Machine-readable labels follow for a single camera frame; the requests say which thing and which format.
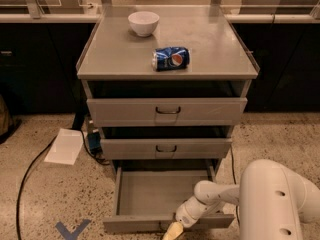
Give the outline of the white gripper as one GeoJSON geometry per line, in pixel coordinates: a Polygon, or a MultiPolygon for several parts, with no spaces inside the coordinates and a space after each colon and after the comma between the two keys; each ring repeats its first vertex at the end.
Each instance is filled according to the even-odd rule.
{"type": "Polygon", "coordinates": [[[183,202],[176,210],[175,219],[168,227],[162,240],[176,240],[184,231],[191,228],[197,221],[212,210],[212,205],[200,202],[195,196],[183,202]]]}

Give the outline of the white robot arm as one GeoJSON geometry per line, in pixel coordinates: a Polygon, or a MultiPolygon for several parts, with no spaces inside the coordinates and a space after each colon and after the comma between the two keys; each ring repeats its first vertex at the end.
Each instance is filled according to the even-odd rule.
{"type": "Polygon", "coordinates": [[[245,168],[238,184],[198,182],[163,240],[176,240],[223,203],[239,207],[240,240],[303,240],[301,225],[320,219],[320,189],[284,165],[260,159],[245,168]]]}

